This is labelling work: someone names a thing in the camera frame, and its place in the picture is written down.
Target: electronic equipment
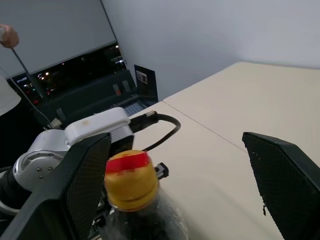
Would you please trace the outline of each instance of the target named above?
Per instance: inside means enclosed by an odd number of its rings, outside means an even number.
[[[45,234],[52,235],[51,239],[87,239],[101,198],[106,161],[130,150],[134,133],[159,120],[176,127],[144,149],[148,151],[176,133],[181,127],[179,121],[155,111],[130,120],[124,109],[117,107],[76,121],[65,130],[50,129],[39,134],[28,152],[0,176],[1,219],[13,219],[1,239],[43,239]],[[163,163],[155,171],[159,179],[169,175]],[[55,226],[45,227],[52,221]],[[43,227],[43,233],[34,233],[36,225]],[[22,230],[15,231],[17,226]]]

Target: black panel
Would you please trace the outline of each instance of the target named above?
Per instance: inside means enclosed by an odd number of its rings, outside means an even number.
[[[110,145],[109,133],[73,145],[1,240],[86,240],[101,197]]]
[[[243,139],[263,202],[285,240],[319,239],[320,169],[296,145],[256,133]]]
[[[141,99],[158,102],[156,73],[142,66],[134,65],[136,86]]]

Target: cable connector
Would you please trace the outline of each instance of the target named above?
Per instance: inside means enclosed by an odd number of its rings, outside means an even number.
[[[136,133],[158,122],[158,113],[156,111],[149,111],[143,115],[132,118],[129,127],[133,133]]]

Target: window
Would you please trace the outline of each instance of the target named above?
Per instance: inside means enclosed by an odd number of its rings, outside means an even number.
[[[125,69],[119,46],[113,44],[36,72],[32,76],[52,99]]]

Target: mesh surface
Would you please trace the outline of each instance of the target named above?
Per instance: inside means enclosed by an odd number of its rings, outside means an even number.
[[[67,190],[66,206],[80,237],[79,240],[88,239],[96,214],[93,209],[98,207],[100,200],[109,154],[108,149],[101,147],[106,145],[105,141],[109,139],[100,141],[89,150],[87,160],[80,166]]]
[[[315,239],[319,191],[278,146],[252,136],[245,145],[260,195],[283,238]]]

